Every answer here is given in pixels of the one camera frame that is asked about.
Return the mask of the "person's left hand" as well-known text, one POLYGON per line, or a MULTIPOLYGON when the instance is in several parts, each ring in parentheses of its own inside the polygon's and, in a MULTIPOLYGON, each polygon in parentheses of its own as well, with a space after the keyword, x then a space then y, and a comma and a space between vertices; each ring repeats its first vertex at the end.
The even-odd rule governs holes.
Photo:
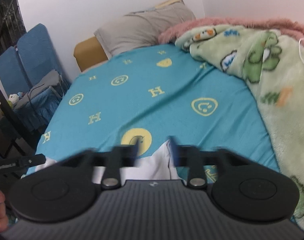
POLYGON ((9 219, 6 215, 5 195, 0 191, 0 232, 4 232, 8 228, 9 219))

